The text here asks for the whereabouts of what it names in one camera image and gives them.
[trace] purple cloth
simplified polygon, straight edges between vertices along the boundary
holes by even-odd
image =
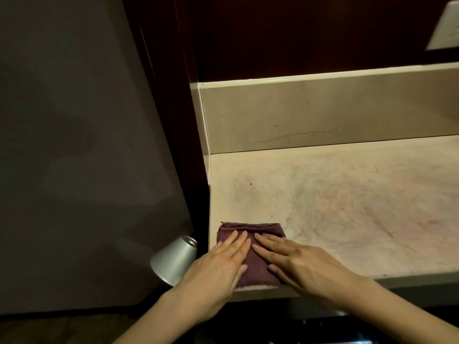
[[[278,223],[249,224],[222,222],[222,225],[217,232],[217,242],[220,240],[224,242],[234,230],[237,230],[238,232],[247,231],[248,237],[252,240],[252,243],[258,246],[260,244],[253,238],[254,233],[269,233],[279,237],[285,236],[284,230]],[[237,287],[250,285],[280,286],[280,280],[268,270],[268,263],[258,256],[252,248],[250,248],[247,253],[244,264],[247,264],[249,269],[240,278]]]

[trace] person's left hand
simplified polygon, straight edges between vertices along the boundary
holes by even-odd
[[[195,324],[216,315],[247,270],[242,263],[251,242],[246,231],[237,236],[238,232],[234,231],[225,242],[219,242],[195,260],[179,284],[169,291]]]

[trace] forearm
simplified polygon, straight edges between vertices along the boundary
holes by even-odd
[[[459,343],[459,329],[386,290],[376,282],[355,296],[350,313],[405,344]]]
[[[113,344],[170,344],[193,325],[172,289]]]

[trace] beige stone countertop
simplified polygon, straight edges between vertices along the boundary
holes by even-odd
[[[459,281],[459,136],[216,154],[210,185],[210,248],[221,221],[278,222],[388,288]]]

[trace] dark wooden panel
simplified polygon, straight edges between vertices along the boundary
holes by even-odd
[[[190,0],[199,81],[459,60],[426,52],[449,0]]]
[[[190,212],[199,254],[203,254],[208,249],[210,197],[190,90],[190,83],[196,82],[196,68],[193,58],[186,58],[186,53],[192,52],[189,32],[183,29],[186,15],[176,12],[174,0],[123,2]]]

